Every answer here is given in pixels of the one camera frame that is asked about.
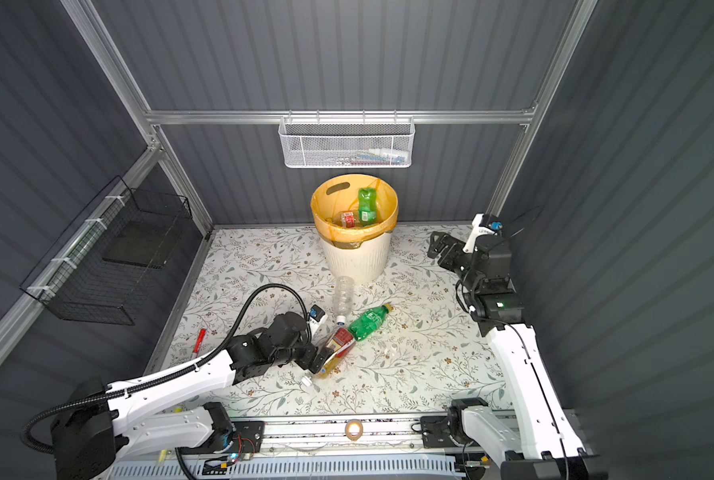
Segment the yellow tea bottle red label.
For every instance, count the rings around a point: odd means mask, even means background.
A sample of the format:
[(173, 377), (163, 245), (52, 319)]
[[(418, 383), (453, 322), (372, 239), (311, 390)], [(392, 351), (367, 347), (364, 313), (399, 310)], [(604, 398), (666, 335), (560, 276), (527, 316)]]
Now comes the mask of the yellow tea bottle red label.
[(320, 346), (309, 345), (304, 356), (297, 361), (297, 365), (305, 371), (300, 383), (304, 386), (312, 386), (315, 379), (329, 376), (355, 343), (356, 340), (350, 331), (339, 326)]

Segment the clear bottle red label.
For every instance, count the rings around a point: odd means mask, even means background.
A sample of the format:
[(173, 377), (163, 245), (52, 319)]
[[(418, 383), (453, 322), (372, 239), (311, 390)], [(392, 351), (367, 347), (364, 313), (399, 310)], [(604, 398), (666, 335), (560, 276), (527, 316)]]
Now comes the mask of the clear bottle red label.
[(354, 211), (342, 211), (334, 217), (334, 223), (341, 228), (358, 228), (359, 216)]

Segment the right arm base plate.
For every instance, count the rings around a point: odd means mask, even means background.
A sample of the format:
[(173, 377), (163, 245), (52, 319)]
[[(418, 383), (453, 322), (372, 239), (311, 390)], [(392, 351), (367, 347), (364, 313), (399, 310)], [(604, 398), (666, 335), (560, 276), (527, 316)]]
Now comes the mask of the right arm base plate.
[(457, 415), (422, 416), (420, 432), (423, 446), (427, 449), (463, 447), (471, 441)]

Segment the green bottle yellow cap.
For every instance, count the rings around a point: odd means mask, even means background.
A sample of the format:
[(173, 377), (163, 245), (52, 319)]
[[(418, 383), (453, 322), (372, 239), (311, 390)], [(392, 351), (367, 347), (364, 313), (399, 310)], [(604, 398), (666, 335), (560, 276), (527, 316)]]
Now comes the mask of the green bottle yellow cap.
[(359, 189), (358, 217), (361, 227), (368, 227), (378, 222), (377, 191), (375, 188)]

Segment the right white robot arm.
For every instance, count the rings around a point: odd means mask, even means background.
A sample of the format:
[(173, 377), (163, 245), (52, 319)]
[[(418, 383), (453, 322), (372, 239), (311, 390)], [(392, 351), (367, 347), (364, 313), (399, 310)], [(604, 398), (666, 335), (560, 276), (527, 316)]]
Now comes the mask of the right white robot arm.
[(482, 400), (462, 399), (448, 409), (451, 436), (479, 445), (503, 479), (608, 478), (561, 407), (535, 331), (524, 320), (510, 275), (508, 238), (489, 228), (475, 229), (465, 241), (435, 231), (427, 255), (456, 274), (457, 303), (500, 365), (518, 425), (510, 428)]

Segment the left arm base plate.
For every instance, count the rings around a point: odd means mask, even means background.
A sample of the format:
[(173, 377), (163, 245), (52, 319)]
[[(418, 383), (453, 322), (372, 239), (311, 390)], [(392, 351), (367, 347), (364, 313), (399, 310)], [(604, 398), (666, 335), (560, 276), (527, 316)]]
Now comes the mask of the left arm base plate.
[(260, 451), (266, 424), (263, 421), (239, 421), (220, 427), (196, 447), (181, 447), (186, 455), (256, 454)]

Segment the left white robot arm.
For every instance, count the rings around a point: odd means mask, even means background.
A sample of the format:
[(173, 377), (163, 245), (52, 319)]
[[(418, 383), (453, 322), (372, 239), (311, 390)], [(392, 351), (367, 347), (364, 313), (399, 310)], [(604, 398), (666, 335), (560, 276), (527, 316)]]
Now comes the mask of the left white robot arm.
[(313, 336), (327, 321), (318, 306), (306, 315), (287, 312), (266, 328), (167, 370), (112, 384), (83, 382), (72, 392), (70, 408), (50, 424), (58, 478), (91, 479), (119, 460), (158, 449), (228, 448), (232, 424), (222, 407), (207, 403), (182, 414), (167, 408), (261, 377), (272, 366), (295, 362), (310, 369), (317, 356)]

